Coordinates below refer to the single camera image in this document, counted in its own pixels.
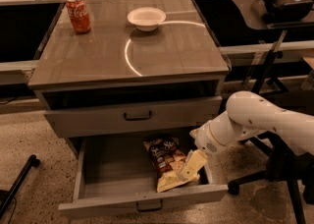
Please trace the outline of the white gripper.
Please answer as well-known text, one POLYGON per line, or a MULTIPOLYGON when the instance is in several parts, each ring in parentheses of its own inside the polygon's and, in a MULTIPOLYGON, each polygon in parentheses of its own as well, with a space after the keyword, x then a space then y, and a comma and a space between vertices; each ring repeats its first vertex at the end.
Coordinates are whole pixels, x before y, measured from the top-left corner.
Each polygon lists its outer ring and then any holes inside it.
POLYGON ((216 154, 218 152, 214 137, 210 133, 209 122, 192 130, 189 134, 194 139, 194 144, 198 149, 191 150, 188 153, 184 165, 177 173, 182 181, 190 181, 196 178, 198 171, 207 163, 207 154, 216 154))

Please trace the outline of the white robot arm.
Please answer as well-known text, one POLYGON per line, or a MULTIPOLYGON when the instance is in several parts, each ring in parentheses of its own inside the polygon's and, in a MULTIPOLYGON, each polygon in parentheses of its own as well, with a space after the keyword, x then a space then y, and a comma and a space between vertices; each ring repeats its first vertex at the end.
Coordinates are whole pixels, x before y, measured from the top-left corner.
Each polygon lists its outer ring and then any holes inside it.
POLYGON ((222 114, 190 132, 197 149, 188 153, 177 172, 179 178, 189 181, 210 155, 220 153, 231 142, 265 132, 279 136, 296 155, 314 154, 313 116, 278 107, 251 91, 238 91, 229 97, 222 114))

